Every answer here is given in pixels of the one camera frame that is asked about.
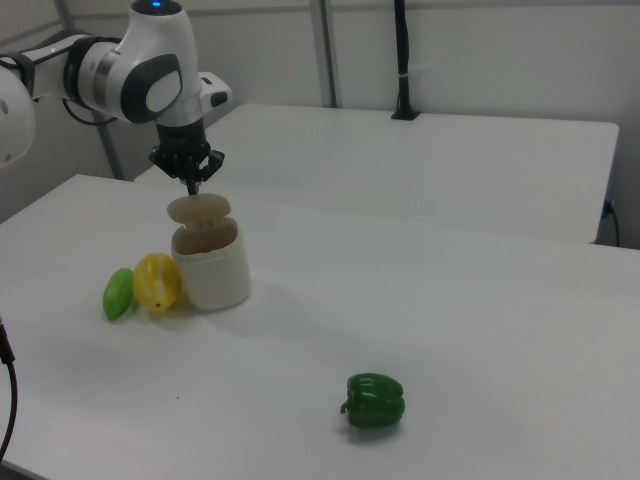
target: black cable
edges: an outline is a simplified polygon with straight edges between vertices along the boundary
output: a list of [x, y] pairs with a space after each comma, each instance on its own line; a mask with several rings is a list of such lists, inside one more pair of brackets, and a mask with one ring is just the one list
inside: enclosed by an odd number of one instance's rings
[[2, 360], [2, 363], [9, 369], [9, 380], [11, 381], [11, 412], [9, 413], [9, 423], [4, 434], [4, 440], [2, 441], [2, 446], [0, 446], [0, 462], [2, 462], [9, 442], [11, 441], [13, 426], [16, 423], [16, 414], [18, 413], [18, 381], [16, 379], [16, 370], [13, 367], [15, 359], [16, 357], [11, 350], [11, 345], [7, 338], [7, 331], [2, 323], [2, 317], [0, 317], [0, 360]]
[[7, 363], [7, 369], [9, 370], [9, 380], [11, 382], [11, 412], [9, 413], [9, 423], [4, 434], [4, 440], [0, 447], [0, 462], [4, 459], [4, 454], [9, 447], [13, 426], [16, 424], [16, 416], [18, 414], [18, 380], [16, 379], [16, 369], [13, 366], [13, 362]]
[[613, 216], [613, 224], [616, 227], [616, 247], [620, 246], [620, 229], [618, 227], [618, 215], [616, 215], [616, 211], [613, 209], [613, 205], [609, 204], [609, 211]]
[[106, 125], [108, 123], [111, 123], [115, 120], [117, 120], [116, 117], [111, 117], [107, 120], [103, 120], [101, 122], [89, 122], [88, 120], [84, 120], [82, 118], [80, 118], [78, 115], [76, 115], [75, 113], [73, 113], [73, 111], [71, 110], [71, 107], [69, 107], [69, 101], [66, 98], [62, 99], [62, 104], [64, 105], [64, 109], [67, 111], [67, 113], [69, 113], [69, 115], [71, 115], [71, 117], [82, 123], [83, 125], [89, 125], [90, 127], [99, 127], [100, 125]]

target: green bell pepper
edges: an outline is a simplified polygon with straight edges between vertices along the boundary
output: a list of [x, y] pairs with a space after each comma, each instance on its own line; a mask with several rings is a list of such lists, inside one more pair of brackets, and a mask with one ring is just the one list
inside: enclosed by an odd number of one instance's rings
[[393, 425], [404, 413], [402, 394], [402, 385], [386, 375], [354, 375], [347, 381], [347, 401], [340, 413], [349, 412], [349, 423], [354, 427]]

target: beige lid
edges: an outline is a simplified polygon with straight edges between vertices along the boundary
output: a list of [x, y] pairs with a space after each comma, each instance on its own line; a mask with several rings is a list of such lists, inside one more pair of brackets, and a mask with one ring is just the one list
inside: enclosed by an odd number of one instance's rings
[[226, 217], [231, 212], [229, 201], [215, 193], [201, 193], [181, 197], [169, 204], [171, 220], [184, 225], [209, 223]]

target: white container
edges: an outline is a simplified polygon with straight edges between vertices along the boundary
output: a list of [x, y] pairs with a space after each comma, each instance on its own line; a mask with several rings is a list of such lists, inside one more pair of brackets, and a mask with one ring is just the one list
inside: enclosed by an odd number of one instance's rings
[[183, 226], [171, 240], [171, 255], [191, 303], [200, 310], [239, 304], [251, 293], [242, 232], [226, 198], [211, 193], [174, 200], [169, 216]]

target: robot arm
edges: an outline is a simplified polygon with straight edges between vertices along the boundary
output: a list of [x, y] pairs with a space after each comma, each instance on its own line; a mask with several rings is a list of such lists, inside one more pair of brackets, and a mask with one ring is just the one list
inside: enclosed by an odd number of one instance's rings
[[[202, 118], [228, 101], [231, 91], [215, 75], [198, 72], [189, 19], [173, 1], [134, 2], [122, 41], [61, 32], [32, 50], [2, 54], [0, 60], [0, 88], [11, 89], [7, 96], [16, 97], [19, 109], [25, 108], [25, 96], [53, 95], [132, 123], [155, 121], [160, 144], [149, 158], [167, 175], [180, 178], [189, 194], [197, 193], [198, 184], [222, 165], [224, 155], [210, 149]], [[8, 74], [2, 67], [20, 82], [5, 82]], [[30, 107], [24, 115], [26, 130], [33, 124]], [[7, 128], [0, 117], [0, 164]]]

